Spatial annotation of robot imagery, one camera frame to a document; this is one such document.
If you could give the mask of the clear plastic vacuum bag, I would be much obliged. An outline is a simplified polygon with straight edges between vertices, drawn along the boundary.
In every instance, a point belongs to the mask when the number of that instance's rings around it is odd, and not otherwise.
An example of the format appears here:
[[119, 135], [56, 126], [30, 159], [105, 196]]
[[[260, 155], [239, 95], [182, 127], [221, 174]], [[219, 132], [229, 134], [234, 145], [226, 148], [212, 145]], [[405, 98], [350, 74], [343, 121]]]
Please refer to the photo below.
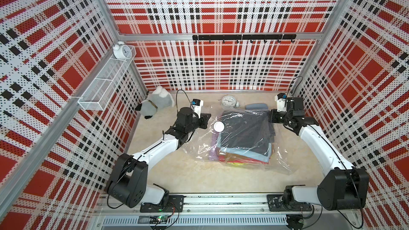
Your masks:
[[[221, 112], [217, 113], [215, 116], [211, 117], [209, 120], [209, 125], [206, 130], [199, 130], [197, 131], [192, 140], [189, 141], [186, 145], [183, 146], [183, 150], [185, 153], [191, 155], [193, 158], [203, 162], [217, 162], [227, 167], [237, 167], [237, 168], [247, 168], [247, 169], [260, 169], [260, 170], [271, 170], [278, 172], [280, 174], [290, 175], [293, 173], [293, 169], [291, 168], [291, 164], [288, 161], [288, 153], [285, 146], [281, 145], [281, 135], [279, 134], [279, 130], [276, 124], [274, 125], [275, 136], [274, 136], [274, 143], [272, 145], [272, 155], [269, 160], [269, 164], [267, 165], [232, 165], [227, 164], [220, 161], [210, 161], [209, 160], [209, 150], [210, 150], [210, 143], [212, 139], [212, 133], [216, 133], [213, 129], [213, 125], [215, 122], [219, 121], [219, 117], [222, 115], [223, 111], [238, 111], [238, 110], [246, 110], [246, 109], [234, 109], [234, 108], [225, 108], [221, 110]], [[217, 148], [217, 154], [223, 154]]]

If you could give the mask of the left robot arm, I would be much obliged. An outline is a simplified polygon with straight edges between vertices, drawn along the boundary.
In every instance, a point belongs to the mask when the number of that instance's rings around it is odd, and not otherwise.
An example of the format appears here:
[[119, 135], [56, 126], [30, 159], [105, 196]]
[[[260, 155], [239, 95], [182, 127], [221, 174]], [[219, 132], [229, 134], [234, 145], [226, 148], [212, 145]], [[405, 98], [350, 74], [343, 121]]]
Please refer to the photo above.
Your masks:
[[177, 113], [175, 123], [153, 145], [132, 155], [120, 155], [104, 188], [108, 197], [129, 208], [139, 203], [166, 208], [169, 191], [157, 184], [149, 185], [149, 171], [167, 155], [187, 143], [197, 129], [207, 129], [211, 116], [183, 107]]

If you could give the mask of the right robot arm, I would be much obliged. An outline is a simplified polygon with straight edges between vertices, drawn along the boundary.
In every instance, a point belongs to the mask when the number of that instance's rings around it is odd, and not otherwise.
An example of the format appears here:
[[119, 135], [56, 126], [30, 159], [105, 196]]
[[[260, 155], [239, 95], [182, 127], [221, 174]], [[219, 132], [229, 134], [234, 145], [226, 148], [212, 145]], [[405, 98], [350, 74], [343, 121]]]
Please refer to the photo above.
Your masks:
[[325, 136], [318, 121], [306, 115], [301, 97], [284, 93], [275, 96], [276, 109], [271, 110], [270, 121], [281, 124], [299, 136], [312, 150], [324, 174], [315, 187], [287, 186], [283, 203], [321, 205], [326, 210], [362, 209], [369, 187], [369, 175], [364, 168], [356, 168]]

